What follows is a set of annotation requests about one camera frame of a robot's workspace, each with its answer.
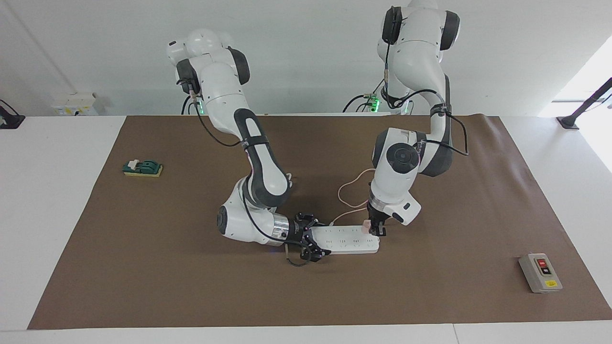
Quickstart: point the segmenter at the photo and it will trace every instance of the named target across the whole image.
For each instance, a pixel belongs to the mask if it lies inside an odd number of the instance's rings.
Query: brown mat
[[[241,148],[215,144],[196,117],[128,117],[28,328],[612,319],[501,121],[463,119],[471,155],[455,155],[442,176],[417,178],[411,192],[423,210],[410,226],[389,226],[377,254],[296,268],[281,248],[232,241],[216,229],[217,209],[249,171]],[[379,132],[429,127],[425,116],[261,122],[294,175],[279,212],[314,212],[322,221],[347,210],[336,190],[371,167]],[[131,159],[163,163],[161,177],[124,176]],[[365,199],[370,178],[347,187],[345,199]],[[549,255],[561,292],[530,292],[517,263],[529,251]]]

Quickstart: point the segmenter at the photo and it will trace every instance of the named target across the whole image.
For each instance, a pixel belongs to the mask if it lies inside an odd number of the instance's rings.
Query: power strip
[[[378,252],[379,239],[370,233],[363,233],[361,226],[312,227],[316,243],[333,255],[350,255]]]

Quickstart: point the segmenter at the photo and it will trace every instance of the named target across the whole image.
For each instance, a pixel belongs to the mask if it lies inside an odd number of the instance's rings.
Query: white table
[[[0,343],[612,341],[612,321],[26,331],[124,119],[27,118],[18,130],[0,130]],[[580,132],[563,130],[554,119],[502,120],[612,303],[612,173]]]

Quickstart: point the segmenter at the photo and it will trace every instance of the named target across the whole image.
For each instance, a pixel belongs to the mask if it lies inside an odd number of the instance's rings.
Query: white cord
[[[347,211],[347,212],[345,212],[345,213],[342,213],[342,214],[338,215],[338,217],[336,217],[335,219],[333,219],[333,220],[332,220],[332,221],[329,223],[329,225],[330,225],[330,226],[333,226],[333,225],[334,225],[334,222],[336,222],[336,220],[338,220],[340,217],[343,217],[344,215],[352,214],[353,212],[358,212],[358,211],[362,211],[362,210],[366,210],[366,209],[367,209],[367,208],[361,208],[361,209],[355,209],[355,210],[351,210],[351,211]]]
[[[359,208],[359,207],[362,207],[362,206],[364,206],[366,203],[368,203],[368,201],[367,201],[367,200],[365,200],[363,203],[358,204],[358,205],[356,205],[356,206],[353,206],[353,205],[348,204],[347,202],[345,202],[345,201],[342,199],[342,197],[340,197],[340,190],[342,190],[342,188],[343,188],[343,187],[345,187],[345,186],[347,186],[347,185],[351,185],[352,183],[354,183],[354,182],[358,181],[358,180],[359,180],[359,178],[361,178],[361,176],[363,176],[363,175],[364,175],[364,173],[366,173],[366,172],[368,172],[368,171],[376,171],[376,169],[374,169],[374,168],[367,168],[366,170],[363,170],[361,173],[359,173],[359,175],[358,175],[358,176],[357,176],[355,179],[353,179],[353,181],[348,182],[348,183],[346,183],[346,184],[343,184],[341,187],[339,187],[339,188],[338,188],[338,199],[339,199],[339,200],[340,200],[342,203],[346,204],[347,206],[349,206],[349,207],[351,207],[351,208],[353,208],[353,209],[355,209],[355,208]]]

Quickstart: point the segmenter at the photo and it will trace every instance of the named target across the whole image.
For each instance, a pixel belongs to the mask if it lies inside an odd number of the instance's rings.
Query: gray switch box
[[[522,256],[521,264],[527,283],[534,293],[550,293],[563,289],[561,281],[544,253],[530,253]]]

